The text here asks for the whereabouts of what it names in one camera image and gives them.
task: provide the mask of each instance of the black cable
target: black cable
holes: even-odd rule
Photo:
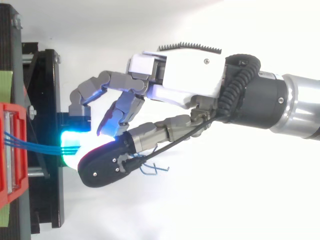
[[[140,163],[144,163],[147,160],[163,153],[164,151],[174,147],[175,145],[181,143],[182,141],[186,140],[187,138],[190,138],[193,134],[197,133],[199,130],[201,130],[202,128],[204,128],[206,125],[211,124],[213,121],[215,121],[217,118],[215,116],[215,114],[213,116],[211,116],[211,118],[207,121],[204,121],[203,123],[201,123],[199,126],[197,126],[195,129],[191,130],[190,132],[186,133],[185,135],[183,135],[182,137],[178,138],[177,140],[169,143],[168,145],[162,147],[161,149],[154,151],[153,153],[150,153],[147,156],[141,156],[141,157],[137,157],[135,158],[136,160],[139,160]]]
[[[240,95],[258,75],[261,67],[259,59],[248,54],[231,55],[225,59],[227,65],[238,66],[240,62],[245,63],[245,67],[231,79],[218,99],[217,114],[223,117],[225,122],[228,122],[229,117],[233,115]]]

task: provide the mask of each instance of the white wall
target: white wall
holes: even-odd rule
[[[103,70],[124,72],[134,53],[180,41],[222,48],[225,55],[253,54],[264,71],[320,79],[315,0],[10,3],[23,15],[23,40],[62,57],[63,111],[82,81]],[[91,105],[94,126],[119,95],[110,90]],[[147,101],[131,126],[185,112]],[[316,141],[215,123],[155,158],[170,166],[159,176],[137,170],[93,189],[65,168],[65,223],[60,229],[44,224],[33,239],[319,239],[318,149]]]

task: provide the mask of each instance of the green tape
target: green tape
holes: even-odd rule
[[[7,228],[9,225],[10,204],[0,209],[0,228]]]
[[[10,103],[12,71],[0,71],[0,103]]]
[[[10,103],[12,71],[0,71],[0,103]],[[9,225],[10,204],[0,209],[0,228],[7,228]]]

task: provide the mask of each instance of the black coiled cable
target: black coiled cable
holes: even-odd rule
[[[232,78],[218,99],[217,116],[224,122],[229,121],[240,95],[245,91],[250,81],[258,75],[261,67],[259,59],[248,54],[231,55],[225,59],[227,65],[238,66],[239,63],[244,63],[245,67]]]

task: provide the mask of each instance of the robotic hand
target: robotic hand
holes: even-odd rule
[[[83,183],[102,187],[120,180],[148,159],[199,137],[213,121],[320,140],[320,81],[260,71],[260,61],[251,55],[224,59],[220,54],[220,49],[198,44],[161,46],[157,52],[134,55],[126,74],[103,71],[81,83],[70,94],[73,117],[89,117],[88,103],[107,89],[123,92],[97,130],[115,141],[81,159]],[[191,114],[127,130],[145,97],[191,108]],[[147,156],[132,157],[167,141],[171,143]]]

